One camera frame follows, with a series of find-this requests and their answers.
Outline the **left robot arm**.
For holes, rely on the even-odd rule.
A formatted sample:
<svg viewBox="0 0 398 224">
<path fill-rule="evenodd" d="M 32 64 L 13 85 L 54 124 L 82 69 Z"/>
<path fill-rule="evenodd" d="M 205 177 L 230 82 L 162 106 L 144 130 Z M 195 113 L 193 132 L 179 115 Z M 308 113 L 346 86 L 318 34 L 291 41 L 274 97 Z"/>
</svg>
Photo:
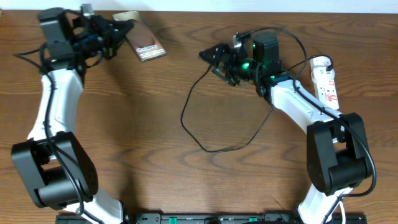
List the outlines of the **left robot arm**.
<svg viewBox="0 0 398 224">
<path fill-rule="evenodd" d="M 31 132 L 12 146 L 11 158 L 36 207 L 74 213 L 89 223 L 131 223 L 124 204 L 100 189 L 75 122 L 87 60 L 115 57 L 134 25 L 97 15 L 90 4 L 73 11 L 72 19 L 70 13 L 62 7 L 38 13 L 45 37 L 35 63 L 42 97 Z"/>
</svg>

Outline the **Galaxy smartphone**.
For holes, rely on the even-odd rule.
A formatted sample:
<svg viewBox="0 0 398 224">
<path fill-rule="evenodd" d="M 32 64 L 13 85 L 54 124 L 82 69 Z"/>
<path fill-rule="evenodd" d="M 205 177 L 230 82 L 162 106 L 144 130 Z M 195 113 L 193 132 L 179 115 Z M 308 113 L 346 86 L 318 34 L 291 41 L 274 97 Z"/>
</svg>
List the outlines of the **Galaxy smartphone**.
<svg viewBox="0 0 398 224">
<path fill-rule="evenodd" d="M 113 19 L 133 23 L 134 27 L 128 32 L 126 38 L 141 62 L 148 62 L 167 55 L 166 50 L 149 29 L 139 11 L 113 14 Z"/>
</svg>

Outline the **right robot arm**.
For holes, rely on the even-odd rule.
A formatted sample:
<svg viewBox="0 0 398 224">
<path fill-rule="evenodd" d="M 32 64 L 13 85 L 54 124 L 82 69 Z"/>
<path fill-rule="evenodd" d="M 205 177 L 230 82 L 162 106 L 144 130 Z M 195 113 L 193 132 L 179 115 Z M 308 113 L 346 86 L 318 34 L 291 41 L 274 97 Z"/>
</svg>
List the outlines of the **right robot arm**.
<svg viewBox="0 0 398 224">
<path fill-rule="evenodd" d="M 374 190 L 377 172 L 363 119 L 330 108 L 283 70 L 275 34 L 236 34 L 232 47 L 217 44 L 199 57 L 231 86 L 253 82 L 260 97 L 304 131 L 312 184 L 297 209 L 300 222 L 328 223 L 344 198 L 363 197 Z"/>
</svg>

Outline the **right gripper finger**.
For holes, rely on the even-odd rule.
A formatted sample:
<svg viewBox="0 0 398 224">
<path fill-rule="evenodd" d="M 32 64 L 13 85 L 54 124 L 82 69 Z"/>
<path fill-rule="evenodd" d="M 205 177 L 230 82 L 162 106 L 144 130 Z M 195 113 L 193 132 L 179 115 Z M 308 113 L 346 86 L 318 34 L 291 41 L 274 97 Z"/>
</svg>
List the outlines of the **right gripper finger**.
<svg viewBox="0 0 398 224">
<path fill-rule="evenodd" d="M 241 79 L 231 70 L 221 71 L 218 68 L 212 68 L 212 72 L 231 86 L 240 85 Z"/>
<path fill-rule="evenodd" d="M 231 47 L 228 44 L 217 44 L 199 53 L 199 57 L 214 67 L 229 67 L 231 62 Z"/>
</svg>

